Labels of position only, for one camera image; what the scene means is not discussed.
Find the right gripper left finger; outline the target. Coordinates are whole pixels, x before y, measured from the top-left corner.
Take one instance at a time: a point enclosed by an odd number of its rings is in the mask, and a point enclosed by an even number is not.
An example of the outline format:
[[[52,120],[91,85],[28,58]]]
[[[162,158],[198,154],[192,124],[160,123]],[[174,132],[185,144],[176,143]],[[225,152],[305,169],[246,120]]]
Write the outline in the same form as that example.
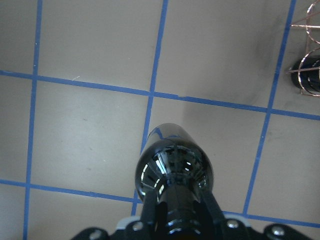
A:
[[[143,200],[140,221],[151,233],[163,233],[167,224],[168,205],[159,202],[154,192],[148,192]]]

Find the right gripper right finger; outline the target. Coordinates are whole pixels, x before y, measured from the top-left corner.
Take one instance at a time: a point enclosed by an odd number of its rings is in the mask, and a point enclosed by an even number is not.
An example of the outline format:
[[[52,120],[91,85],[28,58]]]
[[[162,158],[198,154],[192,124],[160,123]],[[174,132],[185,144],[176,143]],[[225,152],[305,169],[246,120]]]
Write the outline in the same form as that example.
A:
[[[203,233],[220,233],[225,216],[210,190],[199,191],[193,206]]]

